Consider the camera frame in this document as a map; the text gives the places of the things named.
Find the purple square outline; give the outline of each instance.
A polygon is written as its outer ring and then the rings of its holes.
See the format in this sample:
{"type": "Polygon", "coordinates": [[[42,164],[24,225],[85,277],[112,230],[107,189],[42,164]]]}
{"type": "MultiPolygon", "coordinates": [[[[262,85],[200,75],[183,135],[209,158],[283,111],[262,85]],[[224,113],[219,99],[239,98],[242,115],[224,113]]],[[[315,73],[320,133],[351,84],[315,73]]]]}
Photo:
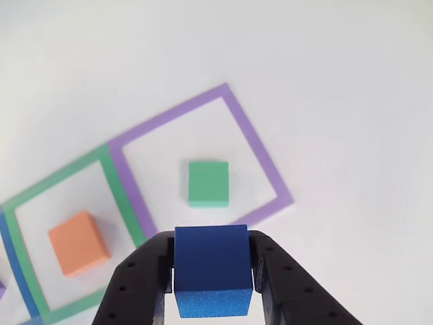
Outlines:
{"type": "Polygon", "coordinates": [[[200,106],[203,106],[217,98],[223,98],[227,107],[230,109],[236,123],[239,125],[242,133],[247,139],[252,151],[256,155],[260,165],[266,173],[273,189],[277,193],[277,197],[267,204],[247,213],[243,217],[234,221],[232,224],[248,224],[253,225],[270,217],[274,213],[282,210],[283,208],[293,203],[292,195],[290,194],[287,186],[285,185],[281,175],[275,167],[271,157],[266,151],[263,143],[254,130],[251,122],[248,120],[245,112],[242,110],[239,102],[236,100],[234,94],[231,92],[228,84],[215,87],[187,102],[180,104],[162,114],[151,118],[150,120],[137,125],[136,127],[124,132],[118,137],[108,142],[111,149],[111,155],[114,165],[117,168],[119,178],[124,186],[125,192],[131,201],[131,205],[135,214],[140,222],[145,235],[151,238],[154,234],[158,233],[154,220],[150,214],[143,196],[139,190],[137,182],[133,176],[132,170],[129,168],[128,162],[123,154],[122,147],[129,142],[151,132],[152,130],[160,127],[174,119],[187,114],[200,106]]]}

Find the green tape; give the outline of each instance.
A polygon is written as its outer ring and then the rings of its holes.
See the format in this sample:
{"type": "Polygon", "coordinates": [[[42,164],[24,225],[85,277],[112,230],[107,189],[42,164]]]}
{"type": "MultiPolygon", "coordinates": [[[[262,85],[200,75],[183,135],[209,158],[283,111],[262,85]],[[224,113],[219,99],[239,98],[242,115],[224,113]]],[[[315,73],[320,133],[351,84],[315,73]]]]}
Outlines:
{"type": "Polygon", "coordinates": [[[90,307],[96,306],[98,303],[101,303],[105,292],[106,292],[106,287],[85,298],[70,303],[65,307],[59,308],[46,315],[42,315],[42,319],[45,325],[50,325],[50,324],[57,323],[60,320],[63,320],[65,318],[71,317],[90,307]]]}
{"type": "Polygon", "coordinates": [[[32,293],[33,300],[38,307],[39,313],[49,313],[47,301],[42,293],[41,287],[39,286],[38,279],[35,272],[33,271],[32,263],[28,258],[26,245],[22,239],[21,231],[16,220],[15,212],[12,210],[5,211],[6,223],[11,234],[12,243],[14,244],[16,256],[20,262],[22,273],[26,279],[28,289],[32,293]]]}
{"type": "Polygon", "coordinates": [[[25,202],[31,200],[35,196],[48,190],[50,187],[54,186],[55,184],[74,175],[76,172],[89,166],[95,161],[98,161],[101,158],[101,156],[109,152],[110,152],[110,147],[108,147],[108,145],[103,145],[94,149],[92,152],[70,163],[68,166],[60,169],[59,171],[55,172],[53,175],[45,178],[43,181],[40,181],[38,184],[29,187],[27,190],[19,193],[17,196],[14,196],[13,198],[3,203],[2,204],[3,210],[15,210],[20,205],[23,205],[25,202]]]}
{"type": "Polygon", "coordinates": [[[108,185],[111,188],[114,199],[116,200],[117,207],[123,217],[124,224],[126,225],[131,238],[133,239],[135,247],[141,246],[147,238],[141,229],[140,223],[135,215],[134,209],[129,202],[127,193],[124,191],[122,182],[117,174],[116,167],[109,154],[101,158],[102,168],[106,174],[108,185]]]}

